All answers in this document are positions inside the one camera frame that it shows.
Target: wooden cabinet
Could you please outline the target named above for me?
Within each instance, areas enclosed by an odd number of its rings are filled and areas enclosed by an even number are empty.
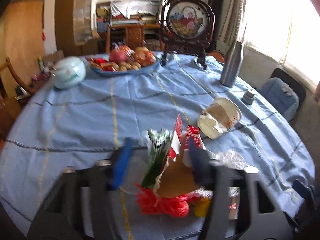
[[[39,73],[37,58],[44,56],[42,41],[43,1],[10,3],[0,18],[0,64],[9,57],[12,67],[25,83]],[[15,97],[18,85],[8,69],[0,73],[8,97]]]
[[[55,33],[57,49],[65,56],[85,55],[83,45],[92,39],[92,0],[56,0]]]

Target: white ceramic pot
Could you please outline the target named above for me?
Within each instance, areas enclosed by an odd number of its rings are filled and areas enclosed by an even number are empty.
[[[75,86],[82,82],[85,76],[85,65],[78,57],[59,60],[52,71],[53,84],[58,89]]]

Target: small tin can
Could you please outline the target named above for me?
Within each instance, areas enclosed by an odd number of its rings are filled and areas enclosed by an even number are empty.
[[[252,102],[255,100],[256,91],[254,89],[248,89],[246,93],[244,93],[242,101],[248,105],[251,105]]]

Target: blue chair cushion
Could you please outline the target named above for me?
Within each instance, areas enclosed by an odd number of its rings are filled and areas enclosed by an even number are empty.
[[[270,78],[257,91],[287,120],[291,121],[299,107],[299,98],[289,88],[289,93],[283,91],[287,86],[280,78]]]

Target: apple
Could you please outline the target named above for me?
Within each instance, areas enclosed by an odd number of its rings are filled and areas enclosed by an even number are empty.
[[[109,62],[115,62],[119,64],[122,61],[127,61],[128,56],[123,50],[113,49],[110,52]]]

